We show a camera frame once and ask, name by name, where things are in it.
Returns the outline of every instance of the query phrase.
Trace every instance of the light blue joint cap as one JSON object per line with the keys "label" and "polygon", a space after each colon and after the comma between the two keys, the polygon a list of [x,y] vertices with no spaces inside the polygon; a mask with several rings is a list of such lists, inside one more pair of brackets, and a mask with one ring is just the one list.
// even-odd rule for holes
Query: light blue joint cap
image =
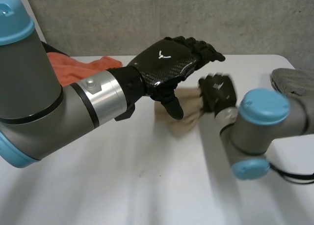
{"label": "light blue joint cap", "polygon": [[0,46],[23,40],[35,30],[21,0],[0,0]]}
{"label": "light blue joint cap", "polygon": [[266,159],[252,159],[235,163],[231,169],[236,178],[253,180],[265,176],[270,170],[270,165]]}
{"label": "light blue joint cap", "polygon": [[267,89],[254,89],[243,98],[240,115],[257,125],[275,125],[284,121],[290,113],[290,102],[282,94]]}
{"label": "light blue joint cap", "polygon": [[32,163],[38,162],[26,154],[19,151],[3,134],[0,132],[0,156],[10,165],[17,168],[25,168]]}

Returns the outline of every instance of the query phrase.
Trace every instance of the beige cloth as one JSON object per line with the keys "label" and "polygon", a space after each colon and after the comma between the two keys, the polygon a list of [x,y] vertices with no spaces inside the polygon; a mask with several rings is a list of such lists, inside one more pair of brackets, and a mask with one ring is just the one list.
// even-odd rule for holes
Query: beige cloth
{"label": "beige cloth", "polygon": [[173,119],[160,102],[155,102],[155,122],[167,124],[171,133],[180,138],[190,132],[204,114],[203,99],[198,88],[177,88],[175,95],[183,109],[183,119]]}

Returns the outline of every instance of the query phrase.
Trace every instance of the screw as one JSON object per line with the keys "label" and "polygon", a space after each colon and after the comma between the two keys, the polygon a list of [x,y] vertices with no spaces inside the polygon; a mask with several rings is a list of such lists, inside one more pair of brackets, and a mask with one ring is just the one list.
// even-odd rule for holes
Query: screw
{"label": "screw", "polygon": [[92,78],[86,79],[87,88],[94,88],[96,86],[95,81]]}

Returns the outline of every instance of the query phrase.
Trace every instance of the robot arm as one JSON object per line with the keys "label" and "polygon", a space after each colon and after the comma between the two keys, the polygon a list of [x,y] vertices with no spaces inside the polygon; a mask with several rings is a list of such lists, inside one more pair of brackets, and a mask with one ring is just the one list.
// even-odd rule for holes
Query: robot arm
{"label": "robot arm", "polygon": [[225,57],[194,38],[165,38],[127,67],[62,87],[20,0],[0,0],[0,155],[24,168],[115,118],[129,118],[142,96],[175,119],[174,89],[195,70]]}
{"label": "robot arm", "polygon": [[[207,83],[207,89],[202,90],[204,103],[215,113],[234,175],[241,180],[256,179],[266,175],[270,168],[281,176],[288,174],[274,167],[264,154],[274,139],[314,133],[314,97],[291,99],[276,91],[254,89],[237,108],[228,76],[207,76],[200,80],[201,88],[203,83]],[[301,175],[298,179],[314,177]]]}

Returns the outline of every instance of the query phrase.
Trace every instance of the orange cloth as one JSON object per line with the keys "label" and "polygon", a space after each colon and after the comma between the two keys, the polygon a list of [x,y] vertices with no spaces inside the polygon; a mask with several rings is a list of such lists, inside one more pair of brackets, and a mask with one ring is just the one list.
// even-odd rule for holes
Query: orange cloth
{"label": "orange cloth", "polygon": [[75,83],[106,69],[122,67],[120,61],[107,56],[90,63],[82,63],[60,53],[50,52],[47,55],[62,86]]}

